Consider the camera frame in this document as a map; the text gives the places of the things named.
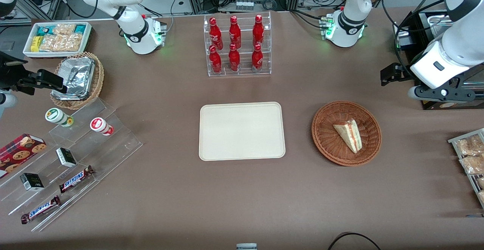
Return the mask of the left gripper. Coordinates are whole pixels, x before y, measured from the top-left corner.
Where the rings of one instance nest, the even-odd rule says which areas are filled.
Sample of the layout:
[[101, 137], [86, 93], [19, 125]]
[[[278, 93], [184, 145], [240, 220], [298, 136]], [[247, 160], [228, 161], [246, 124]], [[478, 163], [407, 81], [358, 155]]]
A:
[[[413, 81], [415, 77], [406, 66], [392, 63], [381, 70], [381, 86], [384, 87], [392, 82]], [[428, 87], [425, 84], [414, 86], [408, 90], [408, 96], [420, 101], [432, 101], [440, 103], [467, 103], [478, 98], [475, 91], [465, 89], [463, 76], [458, 75], [446, 81], [437, 88]]]

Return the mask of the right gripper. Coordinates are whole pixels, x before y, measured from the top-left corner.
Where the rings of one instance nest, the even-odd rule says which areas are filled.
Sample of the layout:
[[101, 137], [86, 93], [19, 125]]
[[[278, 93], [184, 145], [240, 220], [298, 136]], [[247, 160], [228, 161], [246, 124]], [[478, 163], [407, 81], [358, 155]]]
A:
[[12, 93], [14, 90], [25, 94], [34, 94], [36, 89], [50, 89], [61, 94], [67, 93], [64, 78], [47, 70], [38, 70], [36, 73], [27, 72], [21, 79], [11, 68], [0, 70], [0, 117], [5, 109], [14, 107], [18, 99]]

